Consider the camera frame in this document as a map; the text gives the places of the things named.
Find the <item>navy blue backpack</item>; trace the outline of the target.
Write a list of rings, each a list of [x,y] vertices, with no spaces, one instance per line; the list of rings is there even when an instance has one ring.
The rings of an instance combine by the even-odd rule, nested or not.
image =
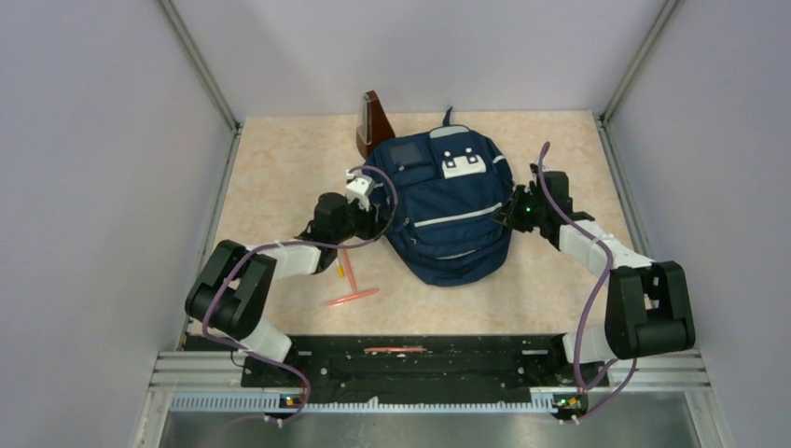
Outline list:
[[[514,182],[490,137],[444,119],[379,143],[366,164],[376,169],[370,200],[390,225],[385,236],[422,282],[468,285],[505,263],[511,231],[494,215]]]

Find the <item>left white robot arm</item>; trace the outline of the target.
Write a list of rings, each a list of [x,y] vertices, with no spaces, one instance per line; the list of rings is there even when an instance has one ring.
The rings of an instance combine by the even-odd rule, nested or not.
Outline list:
[[[289,385],[298,377],[299,362],[288,354],[291,339],[264,316],[271,284],[325,271],[341,248],[352,248],[348,240],[359,238],[365,245],[379,239],[392,216],[385,205],[324,193],[294,239],[254,247],[218,243],[187,294],[185,312],[205,329],[227,335],[232,347],[266,358],[264,374],[276,385]]]

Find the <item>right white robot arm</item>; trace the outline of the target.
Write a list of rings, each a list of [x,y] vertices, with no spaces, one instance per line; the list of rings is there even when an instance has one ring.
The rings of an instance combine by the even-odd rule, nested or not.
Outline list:
[[[597,280],[576,330],[557,337],[547,359],[560,385],[594,381],[585,366],[683,352],[696,342],[687,278],[675,261],[641,255],[574,209],[568,175],[534,164],[533,179],[518,185],[495,214],[505,227],[536,232],[580,262]]]

